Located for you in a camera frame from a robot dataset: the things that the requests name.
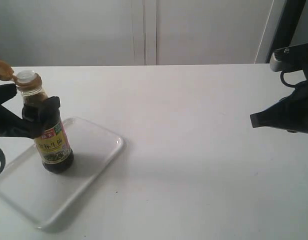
white tabletop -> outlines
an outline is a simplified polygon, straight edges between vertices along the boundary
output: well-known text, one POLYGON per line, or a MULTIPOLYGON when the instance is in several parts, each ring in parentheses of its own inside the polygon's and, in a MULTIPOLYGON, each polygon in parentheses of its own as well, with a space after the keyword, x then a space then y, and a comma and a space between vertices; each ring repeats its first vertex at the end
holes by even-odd
MULTIPOLYGON (((127 147, 49 232, 0 201, 0 239, 308 239, 308 134, 249 120, 291 92, 268 65, 29 69, 61 98, 63 119, 93 121, 127 147)), ((21 96, 5 106, 20 115, 21 96)), ((7 162, 32 143, 0 138, 7 162)))

cable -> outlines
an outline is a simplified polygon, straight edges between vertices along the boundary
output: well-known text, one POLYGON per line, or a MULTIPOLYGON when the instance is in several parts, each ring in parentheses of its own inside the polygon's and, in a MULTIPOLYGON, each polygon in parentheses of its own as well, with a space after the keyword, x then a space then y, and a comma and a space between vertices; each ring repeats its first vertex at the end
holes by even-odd
POLYGON ((289 84, 289 83, 285 82, 284 73, 285 73, 285 71, 282 71, 282 72, 280 73, 280 80, 281 80, 281 82, 282 82, 285 86, 287 86, 287 87, 289 87, 289 88, 295 88, 295 87, 296 87, 296 84, 289 84))
POLYGON ((4 170, 5 165, 6 165, 6 157, 5 157, 4 152, 0 148, 0 174, 4 170))

glass bottle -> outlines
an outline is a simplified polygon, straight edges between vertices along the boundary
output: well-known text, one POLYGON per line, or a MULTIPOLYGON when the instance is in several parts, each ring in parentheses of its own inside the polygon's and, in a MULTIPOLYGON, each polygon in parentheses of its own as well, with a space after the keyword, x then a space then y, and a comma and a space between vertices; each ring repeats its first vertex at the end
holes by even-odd
MULTIPOLYGON (((34 71, 25 70, 17 74, 15 83, 23 96, 23 119, 36 121, 39 104, 48 98, 42 88, 41 77, 34 71)), ((73 150, 69 146, 59 110, 50 116, 44 127, 44 133, 35 138, 34 142, 42 157, 43 166, 48 171, 61 173, 73 163, 73 150)))

white plastic tray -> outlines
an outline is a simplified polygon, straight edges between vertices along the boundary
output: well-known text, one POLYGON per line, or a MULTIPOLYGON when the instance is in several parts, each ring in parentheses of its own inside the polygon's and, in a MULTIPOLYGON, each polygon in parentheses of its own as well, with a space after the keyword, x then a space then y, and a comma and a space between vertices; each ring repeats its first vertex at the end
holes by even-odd
POLYGON ((74 117, 63 123, 74 152, 68 170, 45 170, 33 145, 0 175, 0 198, 40 229, 52 225, 124 144, 120 136, 89 121, 74 117))

dark sauce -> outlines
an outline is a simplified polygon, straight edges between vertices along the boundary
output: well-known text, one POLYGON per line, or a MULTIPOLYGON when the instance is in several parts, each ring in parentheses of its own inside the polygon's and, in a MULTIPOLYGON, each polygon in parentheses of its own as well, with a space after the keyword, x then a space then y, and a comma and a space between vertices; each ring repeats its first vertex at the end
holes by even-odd
MULTIPOLYGON (((38 119, 38 108, 34 106, 30 106, 28 104, 24 104, 22 115, 23 115, 23 119, 34 122, 38 119)), ((59 121, 61 121, 61 118, 60 118, 60 112, 58 110, 56 114, 48 117, 48 120, 46 121, 47 124, 45 125, 44 130, 53 128, 59 121)), ((74 160, 74 153, 73 153, 73 150, 70 149, 70 154, 63 161, 59 163, 48 164, 44 162, 43 160, 43 166, 48 171, 55 173, 55 174, 59 174, 67 170, 72 165, 73 160, 74 160)))

